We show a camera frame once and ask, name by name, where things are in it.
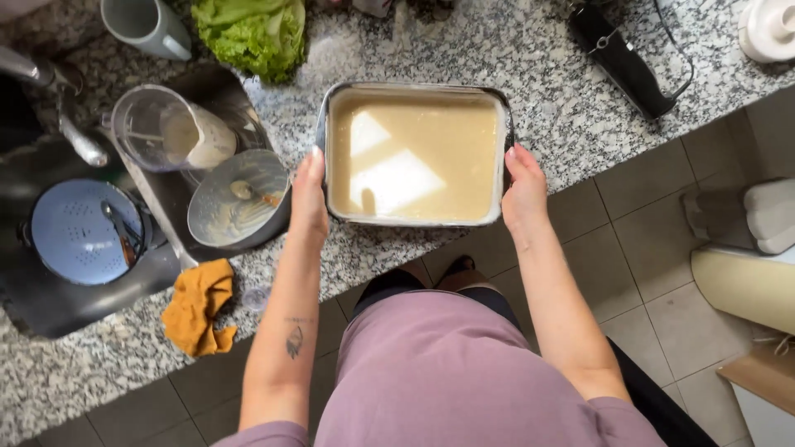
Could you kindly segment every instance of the shirt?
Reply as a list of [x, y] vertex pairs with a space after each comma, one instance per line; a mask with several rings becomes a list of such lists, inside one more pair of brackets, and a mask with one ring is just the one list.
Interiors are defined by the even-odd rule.
[[[306, 446], [308, 434], [269, 422], [216, 445]], [[437, 290], [386, 298], [350, 323], [313, 445], [665, 447], [634, 406], [586, 402], [508, 320]]]

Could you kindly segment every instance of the woman's left hand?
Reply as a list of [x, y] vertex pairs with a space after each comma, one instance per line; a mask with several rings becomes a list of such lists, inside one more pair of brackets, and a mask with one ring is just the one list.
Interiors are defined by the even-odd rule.
[[325, 173], [323, 152], [313, 146], [312, 152], [298, 166], [293, 181], [293, 212], [288, 231], [288, 234], [317, 243], [319, 247], [328, 236], [328, 211], [322, 188]]

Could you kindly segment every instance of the mug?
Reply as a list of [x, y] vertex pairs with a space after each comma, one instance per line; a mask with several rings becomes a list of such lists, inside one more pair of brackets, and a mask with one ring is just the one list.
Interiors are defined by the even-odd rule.
[[163, 0], [102, 0], [100, 10], [120, 41], [153, 56], [190, 60], [190, 35]]

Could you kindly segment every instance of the towel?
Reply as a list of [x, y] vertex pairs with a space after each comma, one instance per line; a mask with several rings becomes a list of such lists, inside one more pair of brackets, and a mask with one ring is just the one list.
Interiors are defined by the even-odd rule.
[[174, 295], [160, 319], [165, 336], [193, 357], [229, 352], [237, 326], [215, 331], [212, 319], [232, 296], [232, 266], [226, 259], [203, 262], [174, 282]]

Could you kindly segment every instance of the lettuce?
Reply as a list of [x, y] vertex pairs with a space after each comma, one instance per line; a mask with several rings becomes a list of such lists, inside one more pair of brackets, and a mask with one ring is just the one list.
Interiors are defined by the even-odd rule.
[[191, 14], [219, 60], [263, 81], [287, 80], [304, 58], [304, 0], [199, 0]]

